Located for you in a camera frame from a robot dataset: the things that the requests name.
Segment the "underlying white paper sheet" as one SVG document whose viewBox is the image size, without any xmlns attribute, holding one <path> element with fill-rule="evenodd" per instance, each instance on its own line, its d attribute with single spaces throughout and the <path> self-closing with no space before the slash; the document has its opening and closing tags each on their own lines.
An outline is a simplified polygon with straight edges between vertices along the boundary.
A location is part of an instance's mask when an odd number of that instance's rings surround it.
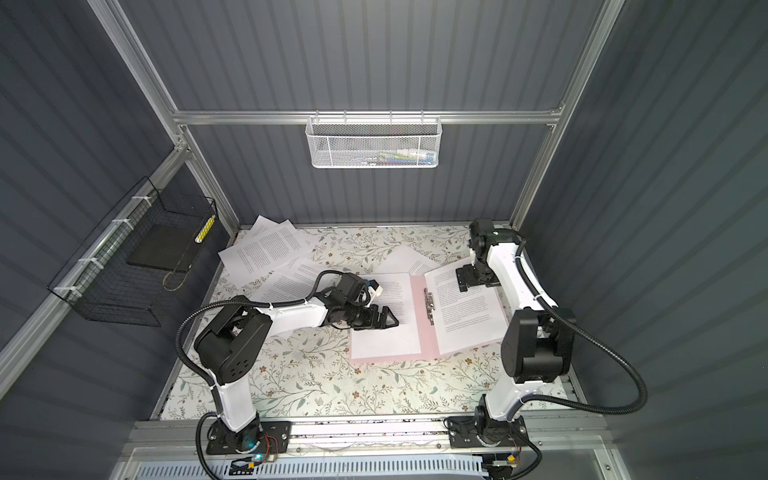
<svg viewBox="0 0 768 480">
<path fill-rule="evenodd" d="M 279 303 L 306 298 L 310 295 L 318 275 L 324 266 L 313 263 L 297 263 L 271 274 L 256 290 L 253 300 Z"/>
</svg>

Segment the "pink file folder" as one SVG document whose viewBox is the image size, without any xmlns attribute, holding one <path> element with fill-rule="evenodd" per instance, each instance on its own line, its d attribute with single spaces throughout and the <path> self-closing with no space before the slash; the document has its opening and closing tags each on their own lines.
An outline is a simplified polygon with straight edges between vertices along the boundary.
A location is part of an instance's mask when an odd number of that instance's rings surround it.
<svg viewBox="0 0 768 480">
<path fill-rule="evenodd" d="M 427 319 L 424 303 L 423 289 L 426 287 L 426 280 L 424 276 L 410 276 L 412 283 L 412 293 L 414 295 L 414 302 L 417 315 L 418 332 L 421 342 L 421 353 L 410 357 L 408 359 L 400 359 L 395 361 L 411 361 L 411 360 L 430 360 L 441 358 L 437 340 L 435 335 L 434 325 L 431 325 Z"/>
</svg>

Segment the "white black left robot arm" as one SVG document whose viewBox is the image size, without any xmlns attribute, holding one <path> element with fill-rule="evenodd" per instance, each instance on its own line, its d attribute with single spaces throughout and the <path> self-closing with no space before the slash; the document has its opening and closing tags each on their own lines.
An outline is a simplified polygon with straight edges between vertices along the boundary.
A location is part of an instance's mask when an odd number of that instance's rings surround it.
<svg viewBox="0 0 768 480">
<path fill-rule="evenodd" d="M 214 439 L 227 450 L 255 453 L 277 447 L 260 425 L 248 376 L 264 344 L 279 333 L 330 326 L 337 330 L 387 330 L 400 325 L 376 299 L 383 287 L 374 280 L 323 270 L 309 293 L 296 300 L 258 302 L 239 295 L 191 313 L 176 334 L 179 360 L 207 385 L 214 400 Z"/>
</svg>

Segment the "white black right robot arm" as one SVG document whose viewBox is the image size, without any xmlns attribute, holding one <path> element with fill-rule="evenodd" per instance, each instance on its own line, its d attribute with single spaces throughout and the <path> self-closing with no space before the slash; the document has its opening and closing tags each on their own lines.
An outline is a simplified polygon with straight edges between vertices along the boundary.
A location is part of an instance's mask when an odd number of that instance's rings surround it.
<svg viewBox="0 0 768 480">
<path fill-rule="evenodd" d="M 511 442 L 508 423 L 528 397 L 566 374 L 574 335 L 555 324 L 539 301 L 546 296 L 523 253 L 523 237 L 513 228 L 476 219 L 469 225 L 470 262 L 456 269 L 458 289 L 499 287 L 514 309 L 501 340 L 504 373 L 475 408 L 470 431 L 485 446 Z"/>
</svg>

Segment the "metal folder clip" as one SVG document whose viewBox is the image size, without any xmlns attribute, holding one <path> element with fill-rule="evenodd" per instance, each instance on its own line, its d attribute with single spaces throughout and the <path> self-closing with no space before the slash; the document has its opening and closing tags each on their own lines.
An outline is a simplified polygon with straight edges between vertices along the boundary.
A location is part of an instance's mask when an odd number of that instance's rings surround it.
<svg viewBox="0 0 768 480">
<path fill-rule="evenodd" d="M 431 325 L 434 325 L 435 304 L 433 294 L 427 288 L 423 289 L 423 294 L 427 319 Z"/>
</svg>

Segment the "pens in white basket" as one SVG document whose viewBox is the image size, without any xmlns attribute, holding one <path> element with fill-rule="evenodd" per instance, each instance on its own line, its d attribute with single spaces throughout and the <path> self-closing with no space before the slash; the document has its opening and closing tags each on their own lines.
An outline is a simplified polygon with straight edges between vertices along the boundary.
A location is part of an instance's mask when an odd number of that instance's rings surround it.
<svg viewBox="0 0 768 480">
<path fill-rule="evenodd" d="M 357 161 L 373 166 L 431 167 L 438 164 L 438 153 L 425 149 L 386 150 L 357 158 Z"/>
</svg>

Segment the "yellow marker pen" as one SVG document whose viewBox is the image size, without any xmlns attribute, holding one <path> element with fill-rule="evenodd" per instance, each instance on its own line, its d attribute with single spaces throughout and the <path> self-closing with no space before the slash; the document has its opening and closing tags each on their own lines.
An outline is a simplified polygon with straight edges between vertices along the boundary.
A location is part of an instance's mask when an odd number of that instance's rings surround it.
<svg viewBox="0 0 768 480">
<path fill-rule="evenodd" d="M 209 234 L 209 232 L 211 231 L 211 229 L 215 225 L 216 218 L 217 218 L 216 215 L 211 215 L 206 220 L 206 222 L 202 225 L 202 227 L 200 228 L 200 230 L 198 231 L 198 233 L 196 234 L 196 236 L 194 238 L 194 242 L 196 244 L 202 244 L 204 242 L 204 240 L 206 239 L 207 235 Z"/>
</svg>

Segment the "black foam pad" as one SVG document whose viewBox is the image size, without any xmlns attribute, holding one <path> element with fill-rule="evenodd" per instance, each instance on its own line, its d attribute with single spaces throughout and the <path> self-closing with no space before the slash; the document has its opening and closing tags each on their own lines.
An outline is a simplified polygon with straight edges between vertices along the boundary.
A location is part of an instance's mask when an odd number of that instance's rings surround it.
<svg viewBox="0 0 768 480">
<path fill-rule="evenodd" d="M 202 249 L 192 230 L 167 225 L 153 225 L 127 257 L 127 264 L 137 267 L 186 273 Z"/>
</svg>

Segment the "horizontal aluminium frame bar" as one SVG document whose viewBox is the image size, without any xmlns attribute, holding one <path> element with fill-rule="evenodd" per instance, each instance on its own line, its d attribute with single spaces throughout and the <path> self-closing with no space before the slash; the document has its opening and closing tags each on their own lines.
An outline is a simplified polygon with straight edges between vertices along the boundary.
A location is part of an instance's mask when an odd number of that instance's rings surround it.
<svg viewBox="0 0 768 480">
<path fill-rule="evenodd" d="M 319 124 L 423 124 L 444 125 L 556 125 L 561 110 L 545 111 L 177 111 L 171 114 L 179 125 L 303 125 Z"/>
</svg>

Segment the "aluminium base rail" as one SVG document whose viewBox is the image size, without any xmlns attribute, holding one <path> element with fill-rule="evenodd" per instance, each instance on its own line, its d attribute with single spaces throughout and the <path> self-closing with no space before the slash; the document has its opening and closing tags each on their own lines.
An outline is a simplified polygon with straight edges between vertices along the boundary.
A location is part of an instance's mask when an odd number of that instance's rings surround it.
<svg viewBox="0 0 768 480">
<path fill-rule="evenodd" d="M 574 410 L 525 410 L 528 436 L 542 450 L 596 449 L 613 443 L 606 420 Z M 441 414 L 293 417 L 288 434 L 277 436 L 281 456 L 324 454 L 442 453 L 449 433 Z M 195 456 L 195 420 L 139 421 L 120 459 Z"/>
</svg>

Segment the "aluminium corner frame post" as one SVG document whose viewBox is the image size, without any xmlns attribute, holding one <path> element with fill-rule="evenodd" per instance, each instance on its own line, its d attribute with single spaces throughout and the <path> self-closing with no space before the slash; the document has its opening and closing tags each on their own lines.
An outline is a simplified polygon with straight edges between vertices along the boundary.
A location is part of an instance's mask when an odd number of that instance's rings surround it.
<svg viewBox="0 0 768 480">
<path fill-rule="evenodd" d="M 189 128 L 177 121 L 177 105 L 153 64 L 139 35 L 118 1 L 90 1 L 90 9 L 111 40 L 123 63 L 130 71 L 167 136 L 187 150 L 187 169 L 202 192 L 215 200 L 218 218 L 234 237 L 240 231 L 240 220 L 211 169 Z"/>
</svg>

